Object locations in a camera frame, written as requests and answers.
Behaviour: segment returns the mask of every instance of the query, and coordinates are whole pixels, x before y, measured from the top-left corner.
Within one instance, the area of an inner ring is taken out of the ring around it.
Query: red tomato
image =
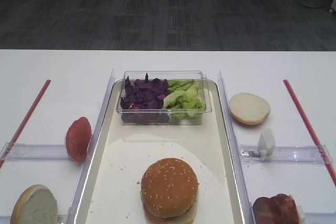
[[[66,148],[69,156],[78,163],[84,162],[91,139],[91,125],[87,118],[74,121],[68,129]]]
[[[161,217],[158,217],[158,216],[155,216],[154,214],[152,214],[147,206],[145,204],[143,204],[143,209],[145,211],[145,214],[146,216],[153,222],[155,223],[163,223],[163,222],[167,222],[167,221],[170,221],[171,219],[173,219],[173,217],[169,217],[169,218],[161,218]]]

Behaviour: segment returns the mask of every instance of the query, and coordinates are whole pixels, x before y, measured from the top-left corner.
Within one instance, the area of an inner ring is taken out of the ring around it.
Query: table
[[[251,92],[270,103],[265,124],[249,132],[234,125],[240,144],[255,144],[261,130],[271,127],[279,145],[313,145],[282,82],[288,79],[321,143],[336,160],[335,66],[336,52],[0,50],[0,146],[10,141],[47,79],[51,84],[18,143],[61,144],[69,125],[82,115],[94,127],[112,69],[116,80],[126,70],[199,69],[214,81],[221,71],[229,97]],[[323,204],[327,211],[336,211],[328,202]]]

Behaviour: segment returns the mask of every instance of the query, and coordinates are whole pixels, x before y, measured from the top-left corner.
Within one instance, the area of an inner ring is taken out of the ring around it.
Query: bun top
[[[141,190],[143,202],[152,214],[175,217],[194,203],[198,181],[189,164],[178,158],[165,158],[148,167]]]

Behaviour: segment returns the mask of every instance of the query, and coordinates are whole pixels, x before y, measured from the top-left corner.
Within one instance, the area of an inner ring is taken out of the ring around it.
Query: red stick
[[[51,80],[47,80],[47,81],[44,83],[44,85],[43,85],[41,91],[39,92],[39,94],[37,95],[37,97],[36,97],[34,103],[31,105],[31,107],[30,107],[30,109],[28,110],[28,112],[27,112],[25,118],[23,118],[22,123],[20,124],[19,128],[16,130],[16,132],[15,132],[15,134],[14,134],[12,140],[11,140],[10,143],[9,143],[9,146],[7,147],[7,150],[6,150],[6,152],[5,152],[4,156],[3,156],[3,158],[5,158],[5,157],[8,155],[8,153],[11,151],[11,148],[12,148],[13,144],[16,143],[17,139],[18,139],[19,136],[21,135],[21,132],[23,131],[24,127],[26,126],[26,124],[27,124],[27,122],[28,122],[28,120],[29,120],[31,114],[32,114],[33,111],[35,110],[37,104],[40,102],[42,96],[43,96],[44,93],[46,92],[46,90],[47,90],[47,88],[48,88],[48,86],[49,86],[50,83],[51,83]],[[1,169],[1,167],[3,166],[4,162],[5,162],[5,160],[0,160],[0,169]]]
[[[299,113],[300,113],[300,115],[302,117],[302,120],[303,120],[304,124],[306,125],[306,128],[307,128],[307,130],[308,130],[311,138],[313,139],[315,145],[319,148],[319,150],[321,152],[322,158],[324,160],[326,160],[326,157],[325,157],[326,155],[324,153],[323,148],[321,148],[320,140],[318,139],[318,137],[317,137],[317,135],[316,135],[313,127],[311,126],[311,124],[310,124],[310,122],[309,122],[309,120],[308,120],[308,118],[307,118],[307,116],[306,116],[306,114],[305,114],[305,112],[304,112],[304,110],[303,110],[303,108],[302,108],[302,106],[301,106],[298,98],[296,97],[296,95],[294,93],[294,90],[292,89],[292,87],[289,84],[288,80],[284,80],[284,84],[285,84],[285,86],[286,86],[286,88],[287,88],[290,96],[292,97],[292,100],[293,100],[296,108],[298,109],[298,111],[299,111]],[[331,164],[326,164],[326,163],[324,163],[324,164],[325,164],[325,166],[326,166],[326,168],[327,168],[327,170],[328,170],[328,172],[329,172],[329,174],[331,176],[332,181],[334,182],[334,184],[336,186],[336,172],[335,172],[335,170],[333,169],[333,167],[332,167]]]

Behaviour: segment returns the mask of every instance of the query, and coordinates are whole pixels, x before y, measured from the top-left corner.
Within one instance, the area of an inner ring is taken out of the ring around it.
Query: clear plastic container
[[[176,97],[165,98],[174,93],[171,90],[174,85],[182,84],[186,91],[175,93]],[[195,92],[196,96],[189,96],[186,92]],[[212,110],[206,76],[201,71],[127,71],[123,76],[116,110],[122,124],[202,124],[204,113]]]

